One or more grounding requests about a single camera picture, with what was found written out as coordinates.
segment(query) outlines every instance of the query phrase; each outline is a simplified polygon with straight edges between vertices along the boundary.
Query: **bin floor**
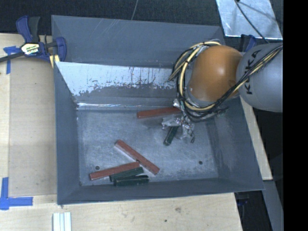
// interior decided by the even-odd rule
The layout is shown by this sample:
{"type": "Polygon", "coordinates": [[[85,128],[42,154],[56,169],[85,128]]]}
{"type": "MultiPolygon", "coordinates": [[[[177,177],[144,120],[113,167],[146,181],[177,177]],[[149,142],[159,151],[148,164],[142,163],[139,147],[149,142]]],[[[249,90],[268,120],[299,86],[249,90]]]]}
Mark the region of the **bin floor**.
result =
{"type": "Polygon", "coordinates": [[[109,178],[91,181],[89,174],[134,160],[114,147],[118,139],[156,164],[157,175],[144,169],[150,181],[217,178],[218,171],[204,123],[195,124],[195,140],[179,139],[163,145],[168,129],[162,118],[137,119],[136,111],[78,111],[79,170],[82,185],[110,184],[109,178]]]}

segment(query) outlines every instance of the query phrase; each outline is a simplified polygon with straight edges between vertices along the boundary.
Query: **blue tape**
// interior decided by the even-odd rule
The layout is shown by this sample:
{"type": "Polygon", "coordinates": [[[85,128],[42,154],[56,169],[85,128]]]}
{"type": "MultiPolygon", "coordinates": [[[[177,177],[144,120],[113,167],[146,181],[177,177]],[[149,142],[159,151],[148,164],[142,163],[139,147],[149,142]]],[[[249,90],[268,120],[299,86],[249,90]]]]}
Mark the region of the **blue tape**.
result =
{"type": "MultiPolygon", "coordinates": [[[[16,46],[4,47],[3,50],[5,51],[5,53],[7,53],[7,55],[21,52],[21,49],[16,46]]],[[[8,60],[6,64],[6,74],[8,75],[10,72],[11,72],[11,61],[8,60]]]]}
{"type": "Polygon", "coordinates": [[[9,198],[9,178],[2,178],[0,210],[8,210],[11,206],[32,206],[33,197],[9,198]]]}

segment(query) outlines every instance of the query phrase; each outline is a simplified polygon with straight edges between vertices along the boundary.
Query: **red wooden block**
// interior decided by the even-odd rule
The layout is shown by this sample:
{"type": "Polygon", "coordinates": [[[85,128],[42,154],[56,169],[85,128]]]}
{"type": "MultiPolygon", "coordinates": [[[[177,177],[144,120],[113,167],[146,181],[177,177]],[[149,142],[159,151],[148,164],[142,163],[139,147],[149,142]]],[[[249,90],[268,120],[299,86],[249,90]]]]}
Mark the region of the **red wooden block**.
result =
{"type": "Polygon", "coordinates": [[[154,163],[150,162],[144,156],[136,152],[133,148],[127,145],[124,141],[118,140],[115,144],[115,147],[125,152],[134,160],[138,161],[142,166],[144,166],[147,170],[152,172],[153,174],[157,174],[159,171],[159,167],[157,167],[154,163]]]}
{"type": "Polygon", "coordinates": [[[162,109],[154,109],[154,110],[143,110],[137,112],[137,118],[148,118],[148,117],[155,117],[155,116],[166,116],[166,115],[172,115],[180,113],[181,110],[176,107],[168,107],[168,108],[162,108],[162,109]]]}
{"type": "Polygon", "coordinates": [[[107,177],[107,176],[117,174],[117,173],[120,173],[120,172],[123,172],[123,171],[126,171],[126,170],[137,168],[137,167],[140,167],[139,162],[122,164],[120,166],[111,167],[111,168],[107,168],[107,169],[103,169],[103,170],[100,170],[100,171],[90,173],[90,179],[91,180],[100,179],[100,178],[103,178],[103,177],[107,177]]]}

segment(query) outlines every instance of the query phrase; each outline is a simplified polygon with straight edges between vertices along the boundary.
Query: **cable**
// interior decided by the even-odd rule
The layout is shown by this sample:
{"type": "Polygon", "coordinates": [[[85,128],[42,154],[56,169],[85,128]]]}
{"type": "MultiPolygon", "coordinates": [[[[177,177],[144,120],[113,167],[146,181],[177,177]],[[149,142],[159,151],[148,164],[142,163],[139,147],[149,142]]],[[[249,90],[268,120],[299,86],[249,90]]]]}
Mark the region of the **cable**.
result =
{"type": "Polygon", "coordinates": [[[252,24],[252,22],[248,19],[248,17],[246,16],[246,14],[243,12],[243,10],[241,9],[241,7],[239,6],[237,0],[234,0],[236,6],[239,8],[239,10],[241,11],[242,15],[245,17],[245,19],[247,20],[247,22],[252,26],[252,28],[260,35],[260,37],[268,44],[269,42],[265,39],[265,37],[258,31],[258,29],[252,24]]]}
{"type": "Polygon", "coordinates": [[[134,8],[134,12],[133,12],[133,15],[131,16],[131,21],[133,20],[134,16],[135,16],[135,13],[136,13],[136,9],[137,9],[137,5],[138,5],[138,2],[139,0],[136,0],[136,4],[135,4],[135,8],[134,8]]]}

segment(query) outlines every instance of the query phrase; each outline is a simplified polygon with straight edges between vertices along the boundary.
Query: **gray bin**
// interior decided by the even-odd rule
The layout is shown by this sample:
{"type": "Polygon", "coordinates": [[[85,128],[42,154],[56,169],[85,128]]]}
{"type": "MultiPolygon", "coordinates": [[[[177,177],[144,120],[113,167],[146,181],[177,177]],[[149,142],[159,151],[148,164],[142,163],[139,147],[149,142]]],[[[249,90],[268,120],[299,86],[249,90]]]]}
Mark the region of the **gray bin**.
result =
{"type": "Polygon", "coordinates": [[[239,98],[221,116],[195,127],[195,141],[163,141],[162,118],[139,110],[172,105],[166,83],[182,51],[211,39],[217,26],[68,16],[52,17],[52,36],[67,42],[54,67],[58,204],[179,197],[262,190],[263,181],[239,98]],[[150,183],[115,187],[89,174],[133,160],[114,148],[121,139],[156,164],[150,183]]]}

